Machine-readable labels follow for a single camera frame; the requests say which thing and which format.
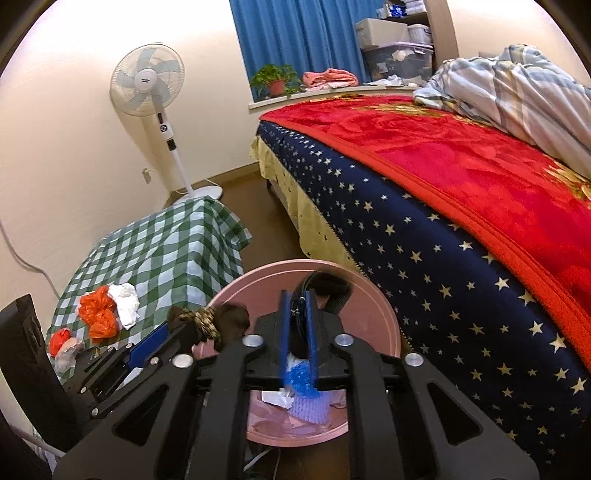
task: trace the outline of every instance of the navy star-print bed sheet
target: navy star-print bed sheet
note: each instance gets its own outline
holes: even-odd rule
[[[591,410],[589,373],[474,237],[394,182],[271,122],[258,135],[389,298],[411,346],[546,470]]]

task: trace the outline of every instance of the green and white tablecloth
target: green and white tablecloth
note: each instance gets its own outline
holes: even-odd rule
[[[80,297],[101,285],[125,282],[138,293],[139,319],[100,347],[138,343],[165,321],[171,305],[207,305],[242,275],[239,252],[251,238],[238,217],[208,197],[173,205],[107,235],[61,295],[47,345],[54,332],[67,327],[90,347],[88,328],[77,314]]]

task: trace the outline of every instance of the folded pink blanket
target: folded pink blanket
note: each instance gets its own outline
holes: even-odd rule
[[[323,73],[306,72],[303,77],[304,86],[308,88],[318,87],[329,82],[347,83],[347,87],[357,87],[359,80],[347,70],[328,69]]]

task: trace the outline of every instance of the fan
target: fan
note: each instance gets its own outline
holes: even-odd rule
[[[219,199],[222,188],[210,186],[193,190],[173,138],[173,129],[164,108],[178,95],[184,80],[184,66],[178,54],[166,45],[154,43],[136,48],[115,67],[111,77],[111,99],[116,108],[134,116],[156,114],[160,132],[166,140],[187,194],[180,201],[209,196]]]

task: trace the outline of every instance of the red blanket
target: red blanket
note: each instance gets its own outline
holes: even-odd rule
[[[591,370],[591,183],[493,127],[373,96],[262,120],[364,163],[461,225],[546,308]]]

